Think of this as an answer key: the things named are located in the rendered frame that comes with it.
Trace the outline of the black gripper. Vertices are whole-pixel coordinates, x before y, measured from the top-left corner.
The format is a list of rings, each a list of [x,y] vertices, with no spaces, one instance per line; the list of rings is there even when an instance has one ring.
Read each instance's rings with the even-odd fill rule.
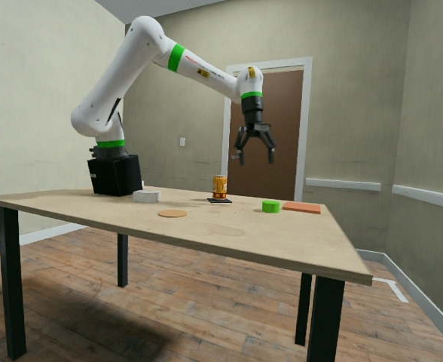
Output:
[[[249,137],[257,137],[267,148],[267,164],[272,164],[272,151],[275,147],[275,144],[272,140],[272,137],[269,131],[266,130],[254,130],[253,123],[254,122],[262,122],[261,121],[261,111],[252,110],[248,112],[244,112],[244,126],[238,127],[237,137],[233,144],[233,149],[236,149],[236,153],[238,153],[238,164],[239,166],[243,165],[243,150],[242,147],[246,143]],[[244,138],[240,142],[243,131],[246,132]],[[264,134],[263,134],[263,133]],[[240,144],[239,144],[240,142]]]

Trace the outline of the tan round disc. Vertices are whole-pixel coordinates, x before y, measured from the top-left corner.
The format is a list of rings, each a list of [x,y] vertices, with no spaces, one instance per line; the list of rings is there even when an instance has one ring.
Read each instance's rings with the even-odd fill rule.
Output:
[[[187,212],[183,210],[162,210],[158,215],[167,218],[178,218],[187,216]]]

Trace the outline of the orange flat square slab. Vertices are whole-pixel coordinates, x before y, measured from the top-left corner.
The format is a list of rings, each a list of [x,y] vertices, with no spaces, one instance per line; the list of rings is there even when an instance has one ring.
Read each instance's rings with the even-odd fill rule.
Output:
[[[283,210],[293,210],[305,213],[321,214],[320,205],[314,205],[314,204],[286,202],[283,206]]]

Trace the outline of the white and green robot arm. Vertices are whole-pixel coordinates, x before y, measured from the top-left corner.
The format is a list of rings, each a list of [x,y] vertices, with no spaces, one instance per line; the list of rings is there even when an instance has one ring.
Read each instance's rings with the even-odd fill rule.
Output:
[[[246,66],[237,78],[229,75],[164,36],[155,19],[141,16],[133,21],[100,80],[71,114],[72,126],[79,134],[95,137],[97,146],[89,148],[92,158],[110,161],[129,157],[124,147],[121,114],[116,108],[150,61],[224,94],[241,104],[242,114],[263,111],[260,69]]]

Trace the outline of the yellow drink can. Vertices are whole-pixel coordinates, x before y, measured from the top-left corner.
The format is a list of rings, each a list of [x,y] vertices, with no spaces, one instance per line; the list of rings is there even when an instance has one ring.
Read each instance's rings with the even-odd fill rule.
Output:
[[[215,175],[213,178],[212,198],[215,201],[226,199],[227,178],[224,175]]]

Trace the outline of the dark grey square coaster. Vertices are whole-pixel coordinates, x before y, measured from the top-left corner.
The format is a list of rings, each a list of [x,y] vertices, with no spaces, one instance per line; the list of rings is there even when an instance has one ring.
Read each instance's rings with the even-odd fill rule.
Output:
[[[210,203],[233,203],[232,201],[228,200],[227,198],[224,201],[215,201],[213,198],[207,198],[207,200]]]

